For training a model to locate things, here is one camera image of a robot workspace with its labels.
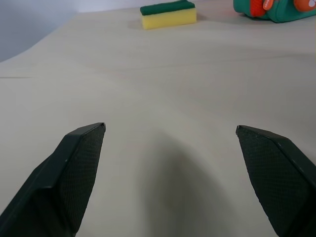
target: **table surface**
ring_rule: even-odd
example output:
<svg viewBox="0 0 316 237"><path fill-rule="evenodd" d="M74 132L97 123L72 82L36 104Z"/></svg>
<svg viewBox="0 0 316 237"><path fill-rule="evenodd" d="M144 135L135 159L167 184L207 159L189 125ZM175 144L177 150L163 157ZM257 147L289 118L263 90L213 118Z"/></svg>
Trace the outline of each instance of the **table surface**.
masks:
<svg viewBox="0 0 316 237"><path fill-rule="evenodd" d="M276 236L235 128L286 136L316 161L315 18L251 20L220 0L197 11L196 24L151 31L138 9L82 13L0 64L1 210L64 134L105 122L78 237ZM162 191L180 153L185 178Z"/></svg>

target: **textured gripper pad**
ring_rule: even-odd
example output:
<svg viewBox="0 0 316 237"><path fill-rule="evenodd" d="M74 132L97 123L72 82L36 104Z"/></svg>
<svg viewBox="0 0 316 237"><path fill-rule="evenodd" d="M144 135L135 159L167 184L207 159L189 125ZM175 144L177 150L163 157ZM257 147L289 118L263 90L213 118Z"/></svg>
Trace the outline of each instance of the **textured gripper pad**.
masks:
<svg viewBox="0 0 316 237"><path fill-rule="evenodd" d="M308 206L310 185L272 140L244 128L237 135L259 202L277 235L288 236Z"/></svg>
<svg viewBox="0 0 316 237"><path fill-rule="evenodd" d="M59 181L59 195L74 233L80 228L93 189L103 137L102 126L84 135Z"/></svg>

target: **sponge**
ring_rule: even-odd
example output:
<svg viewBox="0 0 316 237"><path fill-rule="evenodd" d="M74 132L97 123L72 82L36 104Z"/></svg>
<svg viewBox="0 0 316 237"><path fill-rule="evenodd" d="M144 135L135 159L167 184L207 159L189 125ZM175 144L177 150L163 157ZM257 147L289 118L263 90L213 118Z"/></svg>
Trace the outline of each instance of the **sponge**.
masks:
<svg viewBox="0 0 316 237"><path fill-rule="evenodd" d="M145 30L191 24L197 21L194 3L179 0L140 8Z"/></svg>

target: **yellow sponge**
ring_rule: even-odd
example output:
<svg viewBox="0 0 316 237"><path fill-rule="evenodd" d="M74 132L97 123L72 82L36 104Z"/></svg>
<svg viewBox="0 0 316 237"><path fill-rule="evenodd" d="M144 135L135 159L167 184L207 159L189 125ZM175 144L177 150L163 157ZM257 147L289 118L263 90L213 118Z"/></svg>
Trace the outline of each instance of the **yellow sponge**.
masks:
<svg viewBox="0 0 316 237"><path fill-rule="evenodd" d="M142 16L145 30L167 26L177 26L197 22L197 10L195 8L164 12Z"/></svg>

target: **kitchen sponge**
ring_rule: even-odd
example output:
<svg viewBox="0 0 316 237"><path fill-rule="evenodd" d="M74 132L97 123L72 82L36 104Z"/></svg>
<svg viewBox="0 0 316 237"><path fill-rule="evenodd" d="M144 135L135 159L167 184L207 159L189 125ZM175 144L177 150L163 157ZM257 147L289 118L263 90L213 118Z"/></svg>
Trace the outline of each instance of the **kitchen sponge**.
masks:
<svg viewBox="0 0 316 237"><path fill-rule="evenodd" d="M195 5L187 0L143 6L140 11L145 30L190 24L197 21Z"/></svg>

